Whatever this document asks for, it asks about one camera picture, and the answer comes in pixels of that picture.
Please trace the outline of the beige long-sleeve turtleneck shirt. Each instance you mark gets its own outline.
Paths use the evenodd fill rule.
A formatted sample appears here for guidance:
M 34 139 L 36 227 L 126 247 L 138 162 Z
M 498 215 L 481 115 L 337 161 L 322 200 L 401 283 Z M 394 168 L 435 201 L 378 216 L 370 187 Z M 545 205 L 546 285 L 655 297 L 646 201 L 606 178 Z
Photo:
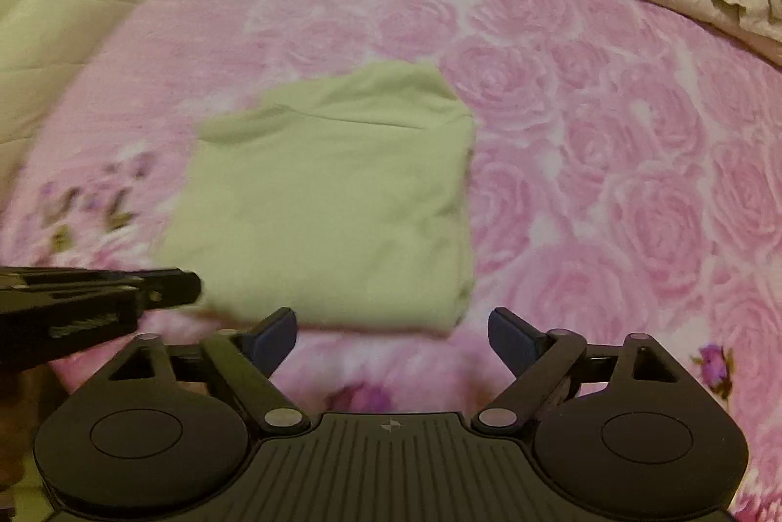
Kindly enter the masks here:
M 447 333 L 473 285 L 475 123 L 435 66 L 383 61 L 200 125 L 155 251 L 208 310 Z

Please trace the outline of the pink rose floral bedsheet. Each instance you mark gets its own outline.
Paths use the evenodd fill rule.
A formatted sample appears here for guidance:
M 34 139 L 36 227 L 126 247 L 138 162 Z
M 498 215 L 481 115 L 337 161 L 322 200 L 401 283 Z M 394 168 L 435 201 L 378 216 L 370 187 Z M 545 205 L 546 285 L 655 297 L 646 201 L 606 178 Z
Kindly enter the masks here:
M 144 0 L 71 85 L 1 215 L 13 265 L 135 269 L 201 121 L 375 60 L 436 64 L 476 118 L 476 286 L 448 338 L 302 334 L 310 412 L 471 412 L 486 317 L 659 339 L 736 419 L 743 521 L 781 515 L 781 74 L 640 0 Z

